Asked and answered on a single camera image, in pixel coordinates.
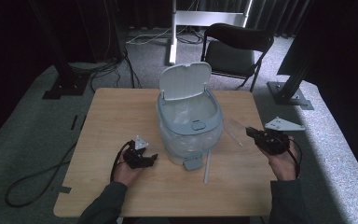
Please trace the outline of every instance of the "white lid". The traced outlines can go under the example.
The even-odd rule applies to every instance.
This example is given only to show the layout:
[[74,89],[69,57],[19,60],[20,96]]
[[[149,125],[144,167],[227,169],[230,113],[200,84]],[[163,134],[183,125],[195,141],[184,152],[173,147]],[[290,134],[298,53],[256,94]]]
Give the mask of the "white lid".
[[171,66],[159,78],[160,92],[167,101],[200,95],[205,91],[211,73],[211,66],[204,62]]

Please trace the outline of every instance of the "gray carpet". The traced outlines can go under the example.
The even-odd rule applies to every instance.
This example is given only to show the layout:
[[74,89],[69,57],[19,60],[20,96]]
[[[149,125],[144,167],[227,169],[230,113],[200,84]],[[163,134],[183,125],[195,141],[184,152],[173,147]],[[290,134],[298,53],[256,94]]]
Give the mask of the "gray carpet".
[[[135,31],[130,35],[153,32],[162,33],[161,30]],[[184,36],[184,38],[197,40],[194,36]],[[140,44],[144,41],[146,39],[138,39],[135,42]],[[292,41],[293,39],[275,38],[275,43],[263,62],[259,79],[255,84],[255,101],[263,123],[277,116],[292,122],[303,123],[306,122],[305,118],[308,113],[311,113],[303,112],[297,106],[275,105],[267,89],[267,81],[287,79],[287,76],[276,76],[276,74]],[[169,66],[167,63],[169,43],[168,39],[156,39],[147,44],[127,45],[128,56],[139,78],[139,84],[143,88],[158,88],[159,74]],[[198,62],[200,50],[201,45],[179,42],[176,62]],[[84,68],[101,65],[103,64],[72,63],[72,66]],[[131,87],[130,68],[126,62],[118,67],[117,72],[104,75],[100,73],[93,79],[92,85],[95,89]],[[58,163],[65,152],[76,142],[81,132],[81,125],[87,115],[93,91],[88,86],[82,96],[63,96],[60,100],[42,100],[43,94],[51,88],[56,77],[57,72],[53,66],[41,74],[0,130],[0,223],[76,222],[76,218],[60,218],[53,215],[58,188],[64,179],[67,166],[61,168],[47,192],[35,203],[22,208],[13,208],[6,205],[4,201],[10,184],[25,175]],[[252,79],[244,87],[238,89],[241,80],[212,76],[210,88],[212,90],[248,91],[251,83]],[[315,99],[313,101],[316,104],[315,111],[322,109],[317,113],[328,113],[317,88],[310,84],[302,84],[301,89],[307,97]],[[77,116],[77,122],[73,127],[75,116]],[[304,151],[302,179],[307,206],[316,223],[351,222],[353,217],[342,215],[348,211],[345,207],[341,208],[342,204],[339,200],[337,201],[337,198],[341,196],[331,190],[332,183],[326,179],[324,165],[318,161],[318,151],[313,150],[315,142],[310,137],[311,132],[314,131],[312,128],[310,125],[309,131],[292,133]],[[53,172],[50,171],[21,184],[12,191],[10,200],[13,203],[27,202],[45,187],[52,174]],[[258,217],[253,217],[251,223],[261,222]]]

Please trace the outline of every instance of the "translucent plastic bin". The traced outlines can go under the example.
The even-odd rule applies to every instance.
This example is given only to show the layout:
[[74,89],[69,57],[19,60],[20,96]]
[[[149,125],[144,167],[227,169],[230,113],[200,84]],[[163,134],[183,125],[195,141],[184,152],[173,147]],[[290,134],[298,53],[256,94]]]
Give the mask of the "translucent plastic bin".
[[169,158],[187,170],[202,167],[202,157],[217,144],[223,114],[206,88],[211,76],[207,63],[178,64],[160,77],[157,112],[159,130]]

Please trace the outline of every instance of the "black chair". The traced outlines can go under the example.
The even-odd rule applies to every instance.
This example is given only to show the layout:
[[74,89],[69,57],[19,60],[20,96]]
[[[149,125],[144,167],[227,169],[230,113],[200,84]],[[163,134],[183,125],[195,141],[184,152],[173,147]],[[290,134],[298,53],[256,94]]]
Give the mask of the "black chair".
[[[207,48],[208,37],[211,41]],[[204,33],[201,60],[212,67],[212,73],[219,76],[244,79],[240,85],[255,75],[250,91],[260,71],[261,61],[274,42],[272,34],[266,31],[246,29],[224,23],[215,23]],[[259,51],[255,63],[255,51]]]

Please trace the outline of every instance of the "metal stand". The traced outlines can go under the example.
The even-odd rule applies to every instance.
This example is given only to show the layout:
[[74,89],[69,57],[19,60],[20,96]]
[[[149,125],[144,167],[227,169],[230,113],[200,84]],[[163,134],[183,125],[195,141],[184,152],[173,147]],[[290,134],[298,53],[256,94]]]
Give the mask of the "metal stand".
[[62,95],[83,95],[89,81],[90,74],[76,74],[69,66],[53,29],[49,23],[48,16],[43,11],[39,0],[29,0],[39,24],[45,34],[48,46],[47,50],[55,68],[59,73],[55,84],[50,91],[46,91],[43,99],[60,99]]
[[231,25],[237,25],[240,27],[245,27],[252,3],[253,0],[247,1],[243,13],[230,13],[176,10],[176,0],[172,0],[172,40],[170,51],[170,64],[176,63],[177,25],[210,26],[214,23],[222,22]]
[[298,88],[296,93],[289,99],[281,95],[284,82],[268,82],[267,85],[274,97],[275,104],[277,105],[300,105],[303,110],[313,110],[310,100],[306,100],[301,89]]

